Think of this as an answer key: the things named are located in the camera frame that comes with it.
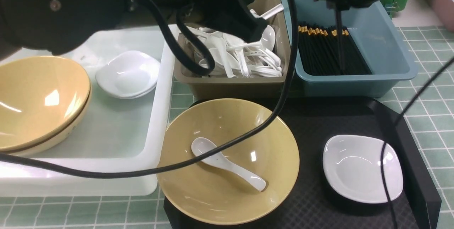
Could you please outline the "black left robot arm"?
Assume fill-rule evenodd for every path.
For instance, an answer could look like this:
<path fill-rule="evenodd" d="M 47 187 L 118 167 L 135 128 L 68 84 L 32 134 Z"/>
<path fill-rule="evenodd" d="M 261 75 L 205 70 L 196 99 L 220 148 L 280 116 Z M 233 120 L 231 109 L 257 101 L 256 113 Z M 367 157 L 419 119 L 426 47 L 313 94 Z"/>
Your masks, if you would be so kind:
<path fill-rule="evenodd" d="M 157 26 L 149 0 L 1 0 L 1 36 L 22 48 L 62 55 L 94 33 Z M 257 41 L 267 23 L 251 14 L 255 0 L 151 0 L 165 24 L 185 22 Z"/>

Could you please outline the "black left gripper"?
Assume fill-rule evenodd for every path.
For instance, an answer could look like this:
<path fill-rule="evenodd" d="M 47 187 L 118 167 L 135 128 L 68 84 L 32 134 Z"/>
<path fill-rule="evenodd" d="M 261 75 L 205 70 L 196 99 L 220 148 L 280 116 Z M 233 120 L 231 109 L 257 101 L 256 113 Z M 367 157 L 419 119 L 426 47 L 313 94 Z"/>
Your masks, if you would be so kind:
<path fill-rule="evenodd" d="M 176 24 L 191 22 L 236 36 L 247 43 L 259 41 L 268 23 L 253 16 L 248 6 L 255 0 L 186 0 L 177 9 Z"/>

